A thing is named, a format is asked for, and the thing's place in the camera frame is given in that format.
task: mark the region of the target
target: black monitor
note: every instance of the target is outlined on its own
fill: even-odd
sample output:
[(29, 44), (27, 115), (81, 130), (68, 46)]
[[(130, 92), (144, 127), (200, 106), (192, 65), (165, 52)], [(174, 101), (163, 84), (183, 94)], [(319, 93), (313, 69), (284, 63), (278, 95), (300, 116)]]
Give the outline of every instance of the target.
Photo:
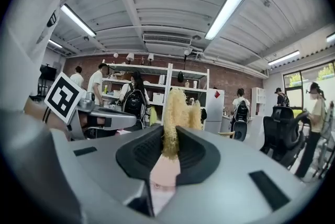
[(57, 69), (46, 65), (41, 65), (40, 71), (41, 71), (40, 79), (54, 81)]

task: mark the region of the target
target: fluorescent light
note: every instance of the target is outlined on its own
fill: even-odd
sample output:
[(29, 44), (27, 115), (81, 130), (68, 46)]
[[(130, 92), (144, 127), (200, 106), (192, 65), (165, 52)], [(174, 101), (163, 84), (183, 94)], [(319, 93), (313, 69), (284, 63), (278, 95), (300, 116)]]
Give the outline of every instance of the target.
[(64, 4), (61, 7), (62, 11), (67, 14), (68, 17), (70, 17), (79, 27), (81, 27), (88, 35), (91, 37), (95, 37), (96, 33), (84, 22), (82, 21), (79, 16), (77, 16), (74, 11), (71, 10), (71, 8)]
[(282, 57), (282, 58), (280, 58), (280, 59), (271, 61), (271, 62), (269, 62), (268, 64), (269, 64), (270, 66), (272, 66), (272, 65), (277, 64), (277, 63), (279, 63), (279, 62), (282, 62), (282, 61), (284, 61), (284, 60), (287, 60), (287, 59), (290, 59), (290, 58), (292, 58), (292, 57), (295, 57), (296, 55), (299, 55), (299, 54), (300, 54), (299, 51), (295, 51), (295, 52), (293, 52), (293, 53), (291, 53), (291, 54), (288, 54), (288, 55), (286, 55), (286, 56), (284, 56), (284, 57)]
[(220, 29), (227, 22), (229, 17), (235, 11), (235, 9), (239, 6), (242, 0), (226, 0), (219, 15), (216, 17), (214, 23), (209, 29), (207, 35), (205, 36), (206, 40), (213, 40), (215, 36), (219, 33)]
[(327, 42), (332, 42), (335, 40), (335, 32), (329, 36), (327, 36)]
[(58, 46), (59, 48), (63, 48), (60, 44), (58, 44), (54, 41), (49, 40), (49, 43), (53, 44), (54, 46)]

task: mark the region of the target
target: woman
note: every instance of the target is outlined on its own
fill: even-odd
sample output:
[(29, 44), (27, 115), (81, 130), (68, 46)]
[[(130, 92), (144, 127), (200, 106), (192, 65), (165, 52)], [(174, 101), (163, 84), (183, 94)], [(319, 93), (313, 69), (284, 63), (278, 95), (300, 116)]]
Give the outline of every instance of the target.
[(317, 83), (313, 82), (310, 85), (309, 93), (311, 99), (316, 99), (316, 103), (313, 111), (308, 115), (311, 124), (310, 133), (304, 155), (300, 162), (300, 166), (295, 173), (296, 176), (300, 178), (303, 178), (306, 175), (308, 168), (313, 161), (315, 148), (321, 137), (320, 133), (323, 127), (323, 122), (326, 118), (326, 99), (323, 91), (320, 89), (320, 86)]
[[(235, 111), (237, 110), (239, 104), (242, 101), (245, 102), (248, 110), (250, 110), (250, 102), (244, 97), (244, 89), (243, 88), (239, 88), (237, 90), (237, 97), (238, 98), (235, 98), (232, 102), (232, 104), (234, 105), (234, 111), (231, 112), (232, 115), (234, 115)], [(235, 123), (235, 118), (233, 117), (232, 120), (231, 120), (231, 129), (230, 129), (231, 132), (233, 131), (234, 123)]]
[[(141, 73), (139, 71), (133, 72), (131, 75), (131, 84), (133, 86), (133, 89), (138, 89), (142, 92), (143, 97), (146, 99), (147, 105), (150, 104), (150, 100), (147, 94), (147, 90), (144, 88), (143, 79), (141, 77)], [(131, 87), (130, 84), (124, 84), (121, 89), (119, 100), (122, 102), (125, 97), (127, 96), (127, 93), (130, 94)]]

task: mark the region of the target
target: yellow fluffy toy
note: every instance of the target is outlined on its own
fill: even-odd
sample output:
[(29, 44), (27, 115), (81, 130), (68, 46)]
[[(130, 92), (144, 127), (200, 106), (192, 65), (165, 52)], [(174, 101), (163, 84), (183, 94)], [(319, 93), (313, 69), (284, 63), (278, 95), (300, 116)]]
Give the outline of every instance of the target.
[(199, 101), (193, 106), (186, 104), (186, 96), (181, 89), (172, 89), (167, 98), (164, 114), (163, 156), (174, 160), (179, 150), (176, 126), (202, 130)]

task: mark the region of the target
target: air conditioner vent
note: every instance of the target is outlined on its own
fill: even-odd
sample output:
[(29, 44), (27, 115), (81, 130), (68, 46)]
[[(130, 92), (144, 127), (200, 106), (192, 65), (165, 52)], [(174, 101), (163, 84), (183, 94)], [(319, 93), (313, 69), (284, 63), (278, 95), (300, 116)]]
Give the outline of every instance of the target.
[(168, 35), (150, 35), (143, 34), (144, 42), (163, 42), (170, 44), (180, 44), (180, 45), (191, 45), (191, 39), (177, 36), (168, 36)]

